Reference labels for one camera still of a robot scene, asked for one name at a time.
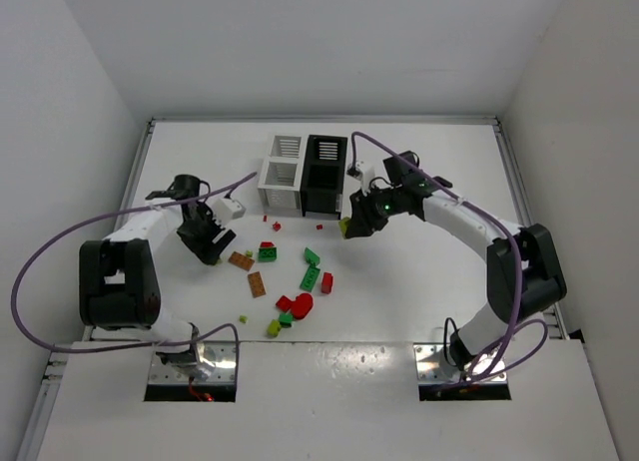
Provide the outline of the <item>lime square lego brick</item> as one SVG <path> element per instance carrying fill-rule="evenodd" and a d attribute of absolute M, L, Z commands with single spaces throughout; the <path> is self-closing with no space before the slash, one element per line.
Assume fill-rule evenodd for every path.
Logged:
<path fill-rule="evenodd" d="M 346 232 L 350 224 L 350 217 L 344 217 L 338 221 L 338 227 L 343 238 L 346 238 Z"/>

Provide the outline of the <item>brown lego plate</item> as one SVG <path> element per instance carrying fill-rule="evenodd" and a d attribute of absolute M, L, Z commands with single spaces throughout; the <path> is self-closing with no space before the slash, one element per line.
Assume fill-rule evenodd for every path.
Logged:
<path fill-rule="evenodd" d="M 229 257 L 229 263 L 245 271 L 250 271 L 255 260 L 250 256 L 234 251 Z"/>
<path fill-rule="evenodd" d="M 267 294 L 262 275 L 259 271 L 250 272 L 248 274 L 248 283 L 253 298 Z"/>

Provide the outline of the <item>green square lego brick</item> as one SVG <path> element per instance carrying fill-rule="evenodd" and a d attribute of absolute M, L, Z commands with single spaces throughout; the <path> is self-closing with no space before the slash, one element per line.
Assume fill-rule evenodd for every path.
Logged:
<path fill-rule="evenodd" d="M 272 262 L 278 257 L 277 247 L 271 241 L 263 241 L 258 250 L 259 262 Z"/>

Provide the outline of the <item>green slope lego brick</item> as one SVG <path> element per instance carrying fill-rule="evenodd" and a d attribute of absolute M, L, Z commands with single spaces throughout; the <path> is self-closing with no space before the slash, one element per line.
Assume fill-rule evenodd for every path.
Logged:
<path fill-rule="evenodd" d="M 312 251 L 309 247 L 305 248 L 304 251 L 305 261 L 312 266 L 318 266 L 320 264 L 320 257 Z"/>

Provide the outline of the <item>red rectangular lego brick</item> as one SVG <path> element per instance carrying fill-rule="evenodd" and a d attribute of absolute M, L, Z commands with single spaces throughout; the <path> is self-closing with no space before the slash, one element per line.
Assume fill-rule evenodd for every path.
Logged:
<path fill-rule="evenodd" d="M 323 294 L 331 294 L 333 290 L 334 277 L 330 272 L 325 272 L 322 276 L 320 291 Z"/>

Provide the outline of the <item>green lego plate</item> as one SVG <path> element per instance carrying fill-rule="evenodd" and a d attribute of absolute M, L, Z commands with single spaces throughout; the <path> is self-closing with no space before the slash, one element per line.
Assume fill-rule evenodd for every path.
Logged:
<path fill-rule="evenodd" d="M 300 284 L 300 289 L 303 291 L 311 292 L 320 276 L 320 269 L 315 265 L 310 265 L 305 272 L 305 275 Z"/>

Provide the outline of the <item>small red lego brick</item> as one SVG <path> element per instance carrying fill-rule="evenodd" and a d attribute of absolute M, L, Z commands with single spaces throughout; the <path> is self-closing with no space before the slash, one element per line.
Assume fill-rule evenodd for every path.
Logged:
<path fill-rule="evenodd" d="M 287 296 L 283 295 L 276 302 L 276 308 L 281 312 L 289 312 L 293 307 L 294 302 Z"/>

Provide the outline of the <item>red rounded lego brick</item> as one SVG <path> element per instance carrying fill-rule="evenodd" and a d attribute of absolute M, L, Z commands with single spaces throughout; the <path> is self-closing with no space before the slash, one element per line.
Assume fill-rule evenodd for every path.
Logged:
<path fill-rule="evenodd" d="M 291 315 L 295 320 L 304 319 L 314 307 L 314 298 L 308 292 L 299 294 L 291 305 Z"/>

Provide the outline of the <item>lime curved lego brick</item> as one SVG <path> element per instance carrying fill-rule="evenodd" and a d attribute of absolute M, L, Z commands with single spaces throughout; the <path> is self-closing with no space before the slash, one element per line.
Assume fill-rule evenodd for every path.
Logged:
<path fill-rule="evenodd" d="M 273 319 L 267 328 L 267 336 L 270 338 L 276 338 L 279 336 L 282 330 L 282 325 L 277 319 Z"/>

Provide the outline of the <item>small green lego brick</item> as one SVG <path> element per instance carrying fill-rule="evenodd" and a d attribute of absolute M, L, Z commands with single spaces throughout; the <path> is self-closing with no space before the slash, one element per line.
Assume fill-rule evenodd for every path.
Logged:
<path fill-rule="evenodd" d="M 290 313 L 282 313 L 279 316 L 279 323 L 283 327 L 291 327 L 293 325 L 294 318 Z"/>

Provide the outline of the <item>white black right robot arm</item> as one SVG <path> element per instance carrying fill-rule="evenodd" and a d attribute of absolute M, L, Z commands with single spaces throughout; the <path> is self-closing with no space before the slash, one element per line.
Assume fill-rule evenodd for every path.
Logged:
<path fill-rule="evenodd" d="M 484 348 L 494 348 L 527 318 L 563 299 L 567 285 L 552 235 L 545 226 L 499 219 L 465 201 L 442 177 L 427 177 L 411 151 L 383 162 L 386 187 L 361 160 L 347 168 L 360 183 L 350 198 L 351 215 L 341 223 L 346 239 L 381 231 L 393 216 L 408 214 L 447 231 L 486 265 L 486 302 L 455 329 L 443 350 L 446 367 L 462 372 Z"/>

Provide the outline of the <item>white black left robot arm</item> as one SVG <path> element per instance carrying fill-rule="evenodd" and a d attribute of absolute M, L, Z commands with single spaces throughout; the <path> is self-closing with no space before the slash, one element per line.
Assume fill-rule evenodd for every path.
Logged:
<path fill-rule="evenodd" d="M 229 222 L 246 208 L 229 194 L 211 205 L 198 198 L 205 184 L 178 175 L 168 188 L 146 196 L 146 209 L 101 240 L 79 251 L 79 311 L 88 326 L 123 331 L 157 346 L 163 363 L 192 367 L 202 362 L 201 342 L 176 346 L 199 335 L 190 322 L 162 303 L 154 254 L 171 237 L 205 265 L 216 264 L 236 237 Z"/>

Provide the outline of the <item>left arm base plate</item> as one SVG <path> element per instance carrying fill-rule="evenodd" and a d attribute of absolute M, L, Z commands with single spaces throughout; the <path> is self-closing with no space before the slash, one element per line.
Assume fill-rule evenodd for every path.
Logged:
<path fill-rule="evenodd" d="M 154 352 L 148 383 L 160 386 L 232 386 L 238 349 L 232 342 L 203 341 L 182 353 Z"/>

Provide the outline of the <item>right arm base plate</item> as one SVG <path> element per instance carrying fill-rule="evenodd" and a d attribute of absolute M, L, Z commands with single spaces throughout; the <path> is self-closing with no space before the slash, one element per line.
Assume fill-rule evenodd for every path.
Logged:
<path fill-rule="evenodd" d="M 412 349 L 420 387 L 443 389 L 457 384 L 507 384 L 505 362 L 502 359 L 498 359 L 493 368 L 486 373 L 486 369 L 496 359 L 497 348 L 465 358 L 464 363 L 457 363 L 462 356 L 456 353 L 449 343 L 415 343 Z"/>

